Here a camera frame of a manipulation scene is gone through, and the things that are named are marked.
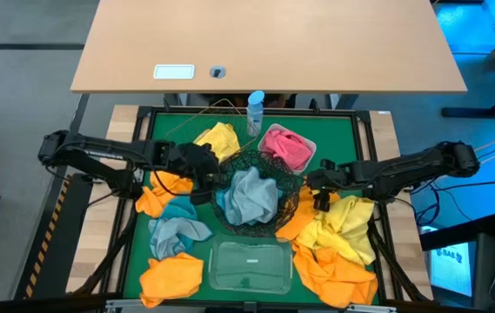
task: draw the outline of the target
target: wooden table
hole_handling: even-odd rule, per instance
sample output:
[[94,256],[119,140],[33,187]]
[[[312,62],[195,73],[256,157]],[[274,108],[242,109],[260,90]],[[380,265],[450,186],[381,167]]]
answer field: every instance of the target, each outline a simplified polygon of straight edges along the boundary
[[[115,107],[107,138],[120,141],[130,141],[131,134],[135,127],[138,107],[134,105],[118,105]],[[399,156],[398,140],[394,131],[394,125],[390,112],[371,112],[372,135],[375,140],[375,147],[379,160]],[[366,143],[366,133],[363,123],[359,124],[362,143]],[[366,144],[364,147],[364,157],[369,159],[369,150]],[[112,167],[123,167],[117,161],[105,161]],[[96,199],[109,193],[105,184],[93,187],[90,199]],[[400,193],[398,197],[411,201],[405,193]],[[110,238],[110,230],[113,224],[117,206],[117,199],[110,197],[89,208],[84,219],[84,226],[77,246],[77,253],[70,273],[70,280],[67,291],[78,288],[90,273],[98,266],[106,253]],[[404,203],[395,202],[388,205],[390,226],[396,258],[405,270],[408,277],[417,285],[419,290],[432,299],[431,285],[425,268],[421,244],[413,211]],[[387,298],[393,298],[393,288],[391,284],[390,271],[386,261],[382,260],[383,276],[385,279],[385,291]],[[114,290],[114,282],[117,279],[118,260],[113,267],[109,290]]]
[[[154,79],[194,64],[192,79]],[[211,67],[225,67],[223,78]],[[79,93],[459,93],[429,0],[103,0]]]

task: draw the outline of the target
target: plastic bottle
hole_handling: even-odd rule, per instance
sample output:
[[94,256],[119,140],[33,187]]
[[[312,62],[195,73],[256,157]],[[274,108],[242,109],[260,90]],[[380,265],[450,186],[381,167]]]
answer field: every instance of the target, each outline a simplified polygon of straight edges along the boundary
[[247,99],[247,129],[251,137],[257,137],[261,133],[264,113],[263,101],[264,92],[261,90],[251,93]]

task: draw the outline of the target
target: crumpled cloth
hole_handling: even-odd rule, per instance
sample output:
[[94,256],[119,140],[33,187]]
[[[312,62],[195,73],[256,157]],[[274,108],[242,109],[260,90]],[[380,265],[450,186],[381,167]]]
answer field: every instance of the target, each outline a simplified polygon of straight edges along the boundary
[[220,122],[216,123],[216,126],[211,130],[203,131],[193,143],[201,146],[210,143],[211,151],[214,152],[220,163],[240,149],[233,126]]
[[228,190],[217,192],[217,204],[228,223],[241,225],[268,223],[278,210],[280,192],[272,178],[260,178],[258,169],[238,170]]
[[[276,238],[293,240],[301,230],[305,228],[318,215],[318,210],[313,209],[315,203],[314,192],[307,185],[299,190],[299,204],[291,220],[276,232]],[[330,203],[340,200],[337,193],[330,194]]]
[[367,237],[367,222],[374,202],[348,196],[319,212],[296,237],[298,243],[311,249],[334,248],[340,256],[359,265],[371,264],[375,252]]
[[152,255],[158,260],[189,252],[193,241],[204,241],[212,236],[211,230],[197,221],[197,211],[188,196],[171,200],[158,219],[149,221]]
[[345,308],[350,303],[370,305],[377,292],[377,277],[341,257],[333,248],[311,252],[293,243],[293,263],[301,283],[326,304]]
[[303,138],[291,130],[269,131],[264,140],[264,149],[273,152],[274,157],[282,157],[292,170],[302,170],[312,153]]
[[140,277],[141,302],[154,308],[165,299],[192,296],[203,281],[203,260],[186,253],[169,257],[163,261],[149,259],[150,268]]
[[[178,175],[173,175],[168,172],[159,170],[158,177],[169,189],[174,193],[191,193],[193,182],[188,178],[180,178]],[[143,186],[143,195],[135,202],[137,213],[144,212],[154,218],[159,218],[164,211],[164,206],[176,196],[166,192],[158,183],[157,178],[151,173],[152,190],[149,187]]]

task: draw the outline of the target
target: yellow and black striped tape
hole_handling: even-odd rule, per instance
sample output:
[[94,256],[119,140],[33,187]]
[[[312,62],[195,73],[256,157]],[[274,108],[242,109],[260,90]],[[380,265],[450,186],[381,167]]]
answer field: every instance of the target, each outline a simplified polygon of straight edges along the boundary
[[57,197],[56,208],[52,213],[52,218],[50,219],[50,223],[48,224],[48,229],[44,234],[44,240],[42,241],[42,245],[40,250],[38,251],[37,260],[35,261],[35,266],[32,269],[32,273],[30,273],[29,284],[25,289],[25,295],[23,299],[29,299],[32,297],[32,291],[34,287],[37,285],[38,275],[40,275],[40,269],[42,268],[42,264],[44,259],[46,258],[46,252],[48,252],[48,245],[52,240],[52,234],[56,229],[57,219],[59,218],[59,214],[62,211],[62,205],[64,204],[65,196],[67,195],[67,189],[70,186],[71,175],[67,176],[67,179],[64,180],[62,184],[62,189]]

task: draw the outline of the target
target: light blue cloth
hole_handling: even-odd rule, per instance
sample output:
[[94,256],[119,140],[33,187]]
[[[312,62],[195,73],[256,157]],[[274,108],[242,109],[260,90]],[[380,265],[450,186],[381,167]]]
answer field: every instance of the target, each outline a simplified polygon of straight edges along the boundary
[[204,241],[212,236],[211,230],[197,221],[197,211],[188,196],[176,196],[162,216],[149,221],[151,251],[158,260],[189,252],[193,241]]
[[217,192],[217,204],[232,225],[268,223],[278,210],[280,191],[274,179],[260,178],[251,166],[234,174],[229,189]]

